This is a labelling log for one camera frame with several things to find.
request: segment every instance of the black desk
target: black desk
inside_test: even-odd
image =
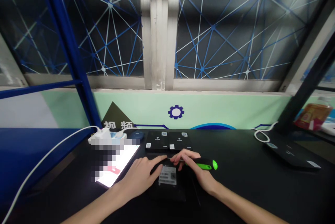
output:
[[[252,130],[183,130],[194,151],[218,163],[213,176],[244,198],[265,208],[289,223],[335,223],[334,165],[301,148],[322,167],[316,173],[295,171],[274,158]],[[271,139],[283,138],[275,132]],[[105,192],[91,182],[91,150],[83,141],[80,152],[57,178],[39,195],[26,200],[12,213],[15,223],[59,223]],[[144,144],[136,158],[145,156]],[[198,190],[200,209],[152,201],[143,194],[110,215],[104,223],[244,223],[225,205],[203,190]]]

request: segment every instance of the black device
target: black device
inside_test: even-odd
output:
[[[168,133],[166,131],[149,131],[146,139],[147,152],[167,152],[169,149]]]
[[[148,155],[149,159],[154,157],[154,154]],[[181,204],[180,206],[185,209],[188,207],[197,209],[200,206],[200,200],[195,188],[197,182],[194,182],[196,181],[194,172],[189,167],[178,172],[178,166],[174,166],[169,159],[164,159],[154,166],[151,174],[160,164],[163,164],[163,168],[159,177],[147,190],[149,197],[157,200],[157,204]]]
[[[172,152],[179,152],[182,149],[192,151],[191,141],[186,132],[169,132],[169,149]]]
[[[300,153],[297,148],[294,148],[294,145],[271,141],[270,143],[265,143],[265,146],[272,153],[275,153],[281,160],[285,161],[295,169],[321,169],[317,163],[312,161],[313,158],[306,157]]]

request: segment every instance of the hand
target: hand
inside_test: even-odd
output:
[[[173,162],[173,165],[175,165],[175,166],[179,163],[179,168],[178,168],[178,171],[179,171],[179,172],[181,171],[183,165],[185,164],[184,161],[179,162],[180,159],[181,159],[181,156],[182,156],[183,154],[185,154],[185,155],[187,155],[188,157],[191,157],[191,158],[193,158],[193,159],[195,159],[195,158],[201,158],[200,154],[197,153],[197,152],[193,152],[193,151],[190,151],[190,150],[187,150],[187,149],[182,149],[179,153],[177,153],[176,155],[174,155],[174,156],[170,159],[170,161]]]
[[[123,195],[129,201],[144,193],[161,174],[163,165],[160,164],[150,175],[153,167],[166,159],[166,155],[155,157],[149,160],[147,157],[136,159],[129,168],[125,177],[116,185],[123,191]]]
[[[213,195],[221,185],[217,182],[209,171],[201,169],[194,161],[193,158],[200,158],[200,154],[197,152],[192,152],[186,149],[183,149],[178,154],[174,155],[170,161],[173,162],[174,165],[177,165],[180,161],[180,158],[183,158],[184,162],[188,164],[188,166],[194,171],[196,178],[199,181],[202,189],[204,189],[210,195]],[[182,163],[180,163],[178,171],[183,167]]]

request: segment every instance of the wall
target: wall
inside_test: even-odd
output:
[[[120,121],[125,121],[157,129],[162,125],[190,129],[208,124],[223,129],[250,129],[275,122],[290,99],[280,93],[250,92],[100,89],[93,94],[103,125],[105,121],[114,121],[116,128],[121,128]],[[310,97],[307,103],[317,98]],[[177,119],[169,114],[175,105],[184,112]],[[0,128],[78,129],[89,125],[77,92],[68,88],[2,99],[0,115]]]
[[[60,128],[88,125],[76,92],[41,92]],[[134,124],[165,125],[169,129],[190,129],[203,124],[218,124],[232,129],[250,129],[276,121],[290,96],[266,93],[154,92],[100,90],[94,92],[99,115],[111,108],[120,109]],[[182,107],[181,118],[171,118],[171,107]]]
[[[41,93],[0,99],[0,128],[58,128]]]

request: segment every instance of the white cable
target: white cable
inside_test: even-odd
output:
[[[277,121],[277,122],[274,122],[274,123],[270,126],[270,128],[267,129],[267,130],[258,130],[258,129],[252,128],[252,130],[255,130],[255,131],[256,131],[255,134],[254,134],[254,137],[255,137],[258,141],[260,141],[260,142],[262,142],[262,143],[268,143],[268,142],[270,142],[270,138],[269,138],[268,135],[266,135],[264,132],[265,132],[265,131],[271,131],[271,130],[273,129],[273,126],[275,126],[276,123],[278,123],[278,121]],[[258,133],[258,132],[262,133],[262,134],[266,137],[266,140],[265,140],[265,141],[264,141],[264,140],[260,140],[260,139],[257,137],[257,133]]]
[[[85,129],[88,129],[88,128],[91,128],[91,127],[96,127],[98,129],[98,131],[100,131],[100,128],[98,126],[88,126],[88,127],[85,127],[85,128],[82,128],[78,131],[76,131],[75,133],[72,133],[70,136],[64,138],[61,142],[59,142],[58,144],[56,144],[54,146],[54,148],[52,148],[38,163],[37,165],[35,165],[35,167],[31,170],[31,172],[28,174],[28,176],[26,177],[26,179],[23,181],[22,185],[20,186],[19,190],[17,191],[16,195],[15,195],[15,198],[12,202],[12,205],[10,206],[9,210],[8,210],[8,213],[6,215],[6,217],[4,218],[4,220],[2,221],[2,224],[5,224],[7,219],[9,218],[13,208],[14,208],[14,205],[17,201],[17,198],[19,196],[19,194],[21,193],[25,183],[27,182],[27,180],[30,178],[30,176],[32,175],[32,173],[36,170],[36,168],[43,162],[43,160],[54,150],[56,149],[61,143],[63,143],[65,140],[67,140],[68,138],[72,137],[73,135],[75,135],[76,133],[78,133],[79,131],[82,131],[82,130],[85,130]]]

